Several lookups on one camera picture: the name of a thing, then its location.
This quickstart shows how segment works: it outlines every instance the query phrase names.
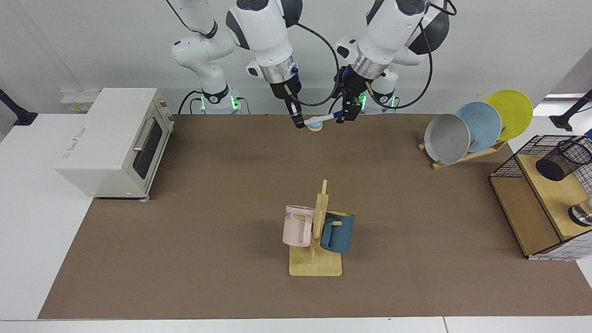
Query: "white toaster oven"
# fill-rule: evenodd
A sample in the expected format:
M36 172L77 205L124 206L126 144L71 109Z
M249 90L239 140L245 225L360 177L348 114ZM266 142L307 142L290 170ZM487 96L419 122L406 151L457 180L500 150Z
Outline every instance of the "white toaster oven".
M90 197L147 197L173 130L156 88L105 88L55 166Z

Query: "black wire basket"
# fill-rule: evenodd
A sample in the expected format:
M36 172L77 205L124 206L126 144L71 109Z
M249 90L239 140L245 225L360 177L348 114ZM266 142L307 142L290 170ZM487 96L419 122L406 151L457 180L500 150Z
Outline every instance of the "black wire basket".
M541 160L536 169L545 178L561 181L577 169L592 163L592 153L580 142L586 137L573 137L557 143L556 147Z

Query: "power outlet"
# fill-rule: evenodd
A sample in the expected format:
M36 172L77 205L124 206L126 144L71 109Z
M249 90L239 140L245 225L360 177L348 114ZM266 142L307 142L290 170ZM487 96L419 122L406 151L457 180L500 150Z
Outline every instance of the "power outlet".
M99 90L62 91L62 105L68 112L87 113L99 93Z

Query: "plate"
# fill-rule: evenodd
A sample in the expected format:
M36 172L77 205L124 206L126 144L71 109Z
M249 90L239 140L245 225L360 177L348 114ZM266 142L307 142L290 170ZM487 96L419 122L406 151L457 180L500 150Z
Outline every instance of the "plate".
M451 164L461 159L469 149L469 127L454 114L441 114L427 126L424 136L426 152L434 161Z
M506 129L499 140L514 139L530 126L533 108L530 99L518 90L502 90L489 96L485 102L500 114L502 126Z
M501 117L493 106L484 102L472 102L456 113L469 127L471 142L477 140L469 148L469 152L478 153L493 146L501 133Z

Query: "small blue cup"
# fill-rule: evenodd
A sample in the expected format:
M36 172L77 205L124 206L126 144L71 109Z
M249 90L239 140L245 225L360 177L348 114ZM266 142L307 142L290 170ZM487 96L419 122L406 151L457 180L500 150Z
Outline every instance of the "small blue cup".
M335 253L348 253L352 243L354 215L328 210L325 215L321 247Z

